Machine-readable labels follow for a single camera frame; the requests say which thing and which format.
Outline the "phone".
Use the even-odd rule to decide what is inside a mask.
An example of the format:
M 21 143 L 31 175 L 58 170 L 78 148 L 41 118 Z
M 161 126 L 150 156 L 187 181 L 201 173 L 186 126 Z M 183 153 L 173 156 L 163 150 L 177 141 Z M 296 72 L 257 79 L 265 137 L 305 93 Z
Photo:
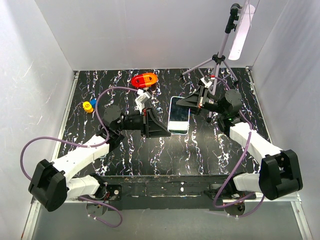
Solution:
M 190 110 L 177 105 L 181 99 L 179 96 L 170 99 L 167 130 L 174 135 L 186 135 L 189 131 Z

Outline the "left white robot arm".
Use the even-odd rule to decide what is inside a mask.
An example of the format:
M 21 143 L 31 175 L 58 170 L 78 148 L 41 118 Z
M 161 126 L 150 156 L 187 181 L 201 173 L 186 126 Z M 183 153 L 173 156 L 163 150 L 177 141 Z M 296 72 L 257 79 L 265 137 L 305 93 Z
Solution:
M 48 212 L 81 196 L 103 199 L 108 192 L 105 180 L 95 173 L 84 177 L 76 174 L 115 150 L 124 139 L 123 130 L 140 131 L 146 138 L 171 136 L 153 109 L 125 115 L 117 105 L 110 105 L 104 110 L 100 130 L 86 142 L 86 147 L 78 147 L 52 162 L 44 159 L 37 164 L 28 191 Z

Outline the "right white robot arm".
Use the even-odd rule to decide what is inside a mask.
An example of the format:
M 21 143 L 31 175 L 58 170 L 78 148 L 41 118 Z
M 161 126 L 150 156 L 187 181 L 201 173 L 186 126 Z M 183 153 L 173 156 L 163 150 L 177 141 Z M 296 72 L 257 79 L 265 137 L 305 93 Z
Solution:
M 217 101 L 204 87 L 200 86 L 193 94 L 177 101 L 177 106 L 190 109 L 193 114 L 208 110 L 218 114 L 221 132 L 244 147 L 259 164 L 259 173 L 232 172 L 227 183 L 217 193 L 223 191 L 232 199 L 244 192 L 262 193 L 268 200 L 275 200 L 303 188 L 303 180 L 297 154 L 283 150 L 258 134 L 241 113 L 242 95 L 229 89 Z

